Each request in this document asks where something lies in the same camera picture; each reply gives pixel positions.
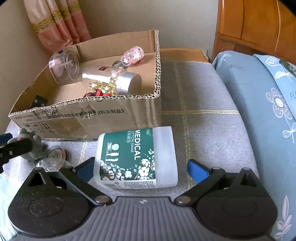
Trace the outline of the grey cat figurine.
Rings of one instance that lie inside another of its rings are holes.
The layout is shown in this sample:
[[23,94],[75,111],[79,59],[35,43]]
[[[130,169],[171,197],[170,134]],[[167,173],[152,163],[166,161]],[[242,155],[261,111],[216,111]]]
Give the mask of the grey cat figurine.
[[21,128],[18,134],[8,141],[8,144],[13,144],[13,150],[16,151],[13,155],[21,156],[28,162],[45,157],[42,139],[34,131]]

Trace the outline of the frosted clear plastic jar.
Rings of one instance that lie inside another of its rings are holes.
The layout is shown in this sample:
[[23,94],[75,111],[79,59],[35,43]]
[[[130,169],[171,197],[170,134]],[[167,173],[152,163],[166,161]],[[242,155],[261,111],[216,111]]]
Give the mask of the frosted clear plastic jar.
[[36,164],[36,168],[43,168],[46,172],[58,172],[65,166],[71,166],[71,164],[66,160],[65,150],[59,146],[49,149],[48,155]]

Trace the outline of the black toy train red wheels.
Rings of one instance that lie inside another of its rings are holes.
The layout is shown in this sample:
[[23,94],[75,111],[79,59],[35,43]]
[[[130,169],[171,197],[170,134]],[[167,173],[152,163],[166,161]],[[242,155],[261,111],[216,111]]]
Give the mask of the black toy train red wheels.
[[45,107],[47,105],[47,103],[48,103],[48,99],[46,99],[40,95],[36,95],[30,105],[30,108]]

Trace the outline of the white cotton swab container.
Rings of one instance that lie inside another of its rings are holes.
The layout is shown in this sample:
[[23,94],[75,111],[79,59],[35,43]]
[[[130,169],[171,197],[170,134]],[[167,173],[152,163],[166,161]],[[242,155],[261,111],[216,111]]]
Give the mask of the white cotton swab container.
[[113,189],[175,187],[178,167],[171,127],[101,134],[94,180],[102,187]]

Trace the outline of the red wooden toy train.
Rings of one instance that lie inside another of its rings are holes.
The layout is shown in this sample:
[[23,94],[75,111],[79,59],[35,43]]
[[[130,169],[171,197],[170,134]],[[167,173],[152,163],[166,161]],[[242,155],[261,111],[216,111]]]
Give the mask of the red wooden toy train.
[[101,90],[96,90],[95,92],[87,92],[84,97],[97,97],[97,96],[110,96],[110,93],[103,93]]

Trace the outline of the fish oil capsule bottle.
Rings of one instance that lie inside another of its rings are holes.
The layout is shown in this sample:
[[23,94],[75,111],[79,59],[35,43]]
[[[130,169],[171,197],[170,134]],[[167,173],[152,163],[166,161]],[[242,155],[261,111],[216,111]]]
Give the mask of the fish oil capsule bottle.
[[139,94],[142,87],[142,77],[139,74],[109,66],[85,70],[81,82],[93,92],[101,90],[111,95]]

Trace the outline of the pink round keychain toy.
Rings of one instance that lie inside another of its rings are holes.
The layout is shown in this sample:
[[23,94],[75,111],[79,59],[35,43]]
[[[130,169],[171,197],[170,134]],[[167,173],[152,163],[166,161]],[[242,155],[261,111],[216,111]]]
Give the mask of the pink round keychain toy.
[[124,66],[129,67],[138,63],[138,61],[140,61],[143,57],[144,50],[139,46],[134,46],[123,54],[121,63]]

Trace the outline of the blue floral bed sheet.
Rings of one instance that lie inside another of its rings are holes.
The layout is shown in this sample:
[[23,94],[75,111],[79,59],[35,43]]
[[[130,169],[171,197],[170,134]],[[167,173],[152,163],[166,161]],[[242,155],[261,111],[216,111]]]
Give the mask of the blue floral bed sheet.
[[295,116],[273,76],[253,55],[223,51],[213,66],[241,114],[259,178],[277,206],[271,236],[295,240]]

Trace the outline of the cardboard box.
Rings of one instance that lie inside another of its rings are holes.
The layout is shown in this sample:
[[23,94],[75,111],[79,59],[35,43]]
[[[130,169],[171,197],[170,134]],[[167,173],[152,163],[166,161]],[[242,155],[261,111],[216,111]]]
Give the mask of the cardboard box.
[[[144,58],[130,71],[142,77],[138,95],[84,97],[80,80],[58,85],[46,67],[20,94],[9,118],[20,128],[43,139],[92,140],[102,133],[153,128],[161,125],[161,60],[157,30],[103,36],[71,46],[80,71],[110,66],[133,46]],[[45,107],[30,108],[36,95],[48,99]]]

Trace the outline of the pink curtain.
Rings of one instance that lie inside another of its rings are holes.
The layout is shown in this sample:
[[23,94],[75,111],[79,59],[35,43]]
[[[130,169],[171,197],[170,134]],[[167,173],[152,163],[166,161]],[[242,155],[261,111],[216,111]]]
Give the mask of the pink curtain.
[[34,31],[50,53],[91,39],[78,0],[23,3]]

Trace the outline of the blue floral pillow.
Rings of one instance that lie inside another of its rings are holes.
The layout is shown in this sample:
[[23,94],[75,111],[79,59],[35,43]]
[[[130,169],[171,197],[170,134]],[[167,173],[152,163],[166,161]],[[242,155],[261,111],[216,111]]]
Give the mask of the blue floral pillow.
[[295,116],[295,76],[280,63],[280,59],[270,55],[254,54],[273,76],[291,113]]

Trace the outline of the green remote control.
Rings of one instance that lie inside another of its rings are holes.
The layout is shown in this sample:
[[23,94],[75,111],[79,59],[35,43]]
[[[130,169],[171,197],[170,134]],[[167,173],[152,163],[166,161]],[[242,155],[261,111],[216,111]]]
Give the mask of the green remote control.
[[280,64],[284,66],[294,77],[296,77],[296,69],[284,59],[280,59]]

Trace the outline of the wooden bed headboard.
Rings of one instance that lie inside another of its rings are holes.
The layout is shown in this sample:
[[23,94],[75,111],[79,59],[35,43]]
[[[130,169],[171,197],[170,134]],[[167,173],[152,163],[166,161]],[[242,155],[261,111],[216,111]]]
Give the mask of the wooden bed headboard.
[[295,63],[295,15],[280,1],[219,1],[212,57],[227,50]]

